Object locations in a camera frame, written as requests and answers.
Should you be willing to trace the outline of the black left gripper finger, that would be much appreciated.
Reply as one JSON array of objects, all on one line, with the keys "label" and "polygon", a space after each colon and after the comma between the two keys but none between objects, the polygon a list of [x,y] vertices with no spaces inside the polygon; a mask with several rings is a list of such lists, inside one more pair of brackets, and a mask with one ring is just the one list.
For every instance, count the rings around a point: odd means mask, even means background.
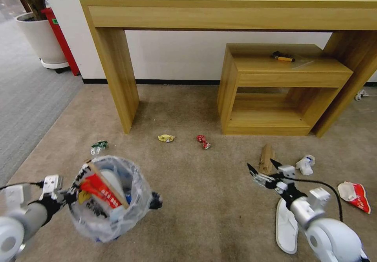
[{"label": "black left gripper finger", "polygon": [[70,204],[77,202],[83,204],[86,201],[86,191],[81,189],[77,183],[73,183],[70,188]]}]

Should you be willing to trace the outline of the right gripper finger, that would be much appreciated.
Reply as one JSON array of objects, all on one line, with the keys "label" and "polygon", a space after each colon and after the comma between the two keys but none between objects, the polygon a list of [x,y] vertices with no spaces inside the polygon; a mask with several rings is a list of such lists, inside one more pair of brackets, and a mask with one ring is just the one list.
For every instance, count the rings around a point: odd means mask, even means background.
[{"label": "right gripper finger", "polygon": [[249,173],[252,176],[254,182],[257,184],[267,188],[267,189],[275,189],[276,188],[276,179],[265,175],[263,173],[259,173],[251,164],[247,163],[247,167],[249,169]]},{"label": "right gripper finger", "polygon": [[277,170],[276,173],[274,174],[271,174],[271,177],[282,177],[282,173],[279,171],[279,167],[282,166],[282,164],[272,158],[270,158],[270,162],[272,163],[272,165],[275,167],[275,169]]}]

